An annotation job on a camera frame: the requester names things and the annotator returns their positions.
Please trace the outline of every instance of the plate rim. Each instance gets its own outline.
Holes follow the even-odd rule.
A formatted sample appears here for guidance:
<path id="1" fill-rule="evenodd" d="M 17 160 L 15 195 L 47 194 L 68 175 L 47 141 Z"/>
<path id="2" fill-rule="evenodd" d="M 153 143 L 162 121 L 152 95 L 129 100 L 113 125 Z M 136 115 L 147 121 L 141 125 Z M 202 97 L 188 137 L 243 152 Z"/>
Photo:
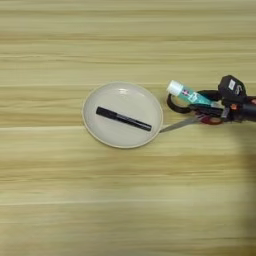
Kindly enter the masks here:
<path id="1" fill-rule="evenodd" d="M 88 127 L 87 125 L 87 122 L 85 121 L 85 116 L 84 116 L 84 107 L 85 107 L 85 104 L 87 102 L 87 100 L 98 90 L 102 89 L 103 87 L 106 87 L 106 86 L 109 86 L 111 84 L 118 84 L 118 83 L 125 83 L 125 84 L 129 84 L 129 85 L 133 85 L 135 87 L 139 87 L 143 90 L 146 90 L 149 94 L 151 94 L 152 98 L 155 99 L 157 105 L 159 106 L 159 109 L 160 109 L 160 112 L 161 112 L 161 122 L 160 122 L 160 126 L 159 126 L 159 129 L 156 131 L 156 133 L 154 134 L 153 137 L 151 137 L 149 140 L 145 141 L 144 143 L 142 144 L 139 144 L 137 146 L 118 146 L 118 145 L 115 145 L 115 144 L 111 144 L 111 143 L 108 143 L 102 139 L 100 139 L 98 136 L 96 136 L 92 131 L 91 129 Z M 163 108 L 159 102 L 159 100 L 156 98 L 156 96 L 151 92 L 149 91 L 148 89 L 146 89 L 145 87 L 141 86 L 141 85 L 138 85 L 138 84 L 134 84 L 134 83 L 130 83 L 130 82 L 124 82 L 124 81 L 113 81 L 113 82 L 109 82 L 107 84 L 104 84 L 104 85 L 100 85 L 100 86 L 97 86 L 95 89 L 93 89 L 88 95 L 87 97 L 85 98 L 85 100 L 83 101 L 83 106 L 82 106 L 82 118 L 83 118 L 83 122 L 84 122 L 84 126 L 85 128 L 87 129 L 87 131 L 96 139 L 98 140 L 99 142 L 101 142 L 102 144 L 105 144 L 107 146 L 110 146 L 110 147 L 113 147 L 113 148 L 119 148 L 119 149 L 132 149 L 132 148 L 139 148 L 139 147 L 142 147 L 142 146 L 145 146 L 146 144 L 148 144 L 149 142 L 153 141 L 157 135 L 159 135 L 162 127 L 163 127 L 163 119 L 164 119 L 164 113 L 163 113 Z"/>

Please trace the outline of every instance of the white plate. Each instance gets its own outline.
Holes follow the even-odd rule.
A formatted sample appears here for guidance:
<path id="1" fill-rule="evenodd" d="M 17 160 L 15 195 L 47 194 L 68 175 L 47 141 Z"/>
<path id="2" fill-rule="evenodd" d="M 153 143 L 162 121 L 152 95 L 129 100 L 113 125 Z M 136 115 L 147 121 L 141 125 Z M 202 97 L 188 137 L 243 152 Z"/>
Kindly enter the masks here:
<path id="1" fill-rule="evenodd" d="M 150 124 L 150 132 L 96 114 L 97 107 Z M 145 88 L 125 82 L 104 85 L 93 91 L 83 106 L 83 120 L 88 131 L 112 147 L 134 148 L 152 141 L 163 124 L 160 103 Z"/>

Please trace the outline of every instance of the teal object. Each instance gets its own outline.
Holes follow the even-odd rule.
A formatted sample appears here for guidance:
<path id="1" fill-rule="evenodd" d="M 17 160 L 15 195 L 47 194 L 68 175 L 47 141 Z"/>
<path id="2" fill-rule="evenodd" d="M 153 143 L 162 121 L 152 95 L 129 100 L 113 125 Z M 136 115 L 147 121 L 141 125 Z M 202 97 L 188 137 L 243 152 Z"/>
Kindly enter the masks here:
<path id="1" fill-rule="evenodd" d="M 212 105 L 212 101 L 208 100 L 201 94 L 195 92 L 194 90 L 183 86 L 183 89 L 181 93 L 177 96 L 178 98 L 192 104 L 206 104 L 206 105 Z"/>
<path id="2" fill-rule="evenodd" d="M 208 100 L 201 94 L 176 81 L 171 81 L 167 88 L 167 91 L 170 94 L 190 104 L 206 104 L 210 106 L 216 106 L 216 102 Z"/>

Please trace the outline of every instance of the black marker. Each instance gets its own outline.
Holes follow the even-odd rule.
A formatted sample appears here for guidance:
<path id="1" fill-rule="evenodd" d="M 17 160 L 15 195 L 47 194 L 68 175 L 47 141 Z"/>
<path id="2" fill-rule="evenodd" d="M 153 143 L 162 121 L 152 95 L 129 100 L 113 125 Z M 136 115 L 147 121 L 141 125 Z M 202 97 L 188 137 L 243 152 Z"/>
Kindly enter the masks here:
<path id="1" fill-rule="evenodd" d="M 142 130 L 145 130 L 145 131 L 151 131 L 151 129 L 152 129 L 152 126 L 149 125 L 149 124 L 145 124 L 145 123 L 143 123 L 141 121 L 138 121 L 138 120 L 135 120 L 133 118 L 120 115 L 116 112 L 113 112 L 109 109 L 105 109 L 105 108 L 102 108 L 102 107 L 97 108 L 96 114 L 100 115 L 100 116 L 104 116 L 104 117 L 112 119 L 112 120 L 116 120 L 116 121 L 119 121 L 119 122 L 122 122 L 122 123 L 125 123 L 125 124 L 135 126 L 135 127 L 140 128 Z"/>

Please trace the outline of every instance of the tube cap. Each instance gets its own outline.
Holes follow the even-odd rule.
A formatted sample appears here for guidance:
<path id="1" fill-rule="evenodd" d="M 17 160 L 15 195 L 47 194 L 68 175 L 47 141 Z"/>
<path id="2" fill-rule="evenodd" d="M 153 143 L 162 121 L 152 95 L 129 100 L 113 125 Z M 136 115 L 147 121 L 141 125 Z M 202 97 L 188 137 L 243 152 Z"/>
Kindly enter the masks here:
<path id="1" fill-rule="evenodd" d="M 179 82 L 172 80 L 167 87 L 167 91 L 174 96 L 179 96 L 179 94 L 182 92 L 183 86 L 184 85 L 180 84 Z"/>

